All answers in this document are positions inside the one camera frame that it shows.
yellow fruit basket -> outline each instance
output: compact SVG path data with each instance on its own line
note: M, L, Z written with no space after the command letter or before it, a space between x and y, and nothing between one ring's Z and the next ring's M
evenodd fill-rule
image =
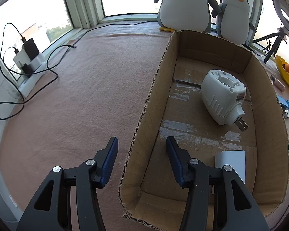
M281 74L281 77L289 85L289 73L283 68L283 65L287 64L287 62L285 61L284 58L275 55L275 63L279 73Z

silver screw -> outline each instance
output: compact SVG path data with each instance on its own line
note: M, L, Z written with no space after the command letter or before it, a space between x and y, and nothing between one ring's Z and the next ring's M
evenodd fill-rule
M61 167L60 166L55 166L52 170L54 172L59 172L61 170Z
M225 165L225 166L224 166L224 169L225 169L226 171L230 172L230 171L232 170L232 166L230 166L230 165Z
M193 165L197 165L199 161L197 159L190 159L190 163Z
M95 163L95 161L92 160L92 159L86 161L86 164L87 164L87 165L93 165L94 163Z

small penguin plush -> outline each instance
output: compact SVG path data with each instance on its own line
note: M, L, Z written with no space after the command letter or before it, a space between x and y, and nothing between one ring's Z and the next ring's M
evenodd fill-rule
M243 44L247 40L249 28L256 32L249 20L249 4L247 0L220 0L221 12L212 10L212 17L216 18L216 31L235 44Z
M162 0L157 15L159 30L211 31L209 4L221 12L216 0Z

yellow penguin foot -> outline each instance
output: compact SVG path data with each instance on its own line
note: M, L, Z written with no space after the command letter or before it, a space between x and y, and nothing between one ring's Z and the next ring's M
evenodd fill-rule
M158 30L160 31L166 31L166 32L175 32L174 29L171 29L171 28L166 28L166 27L159 27Z

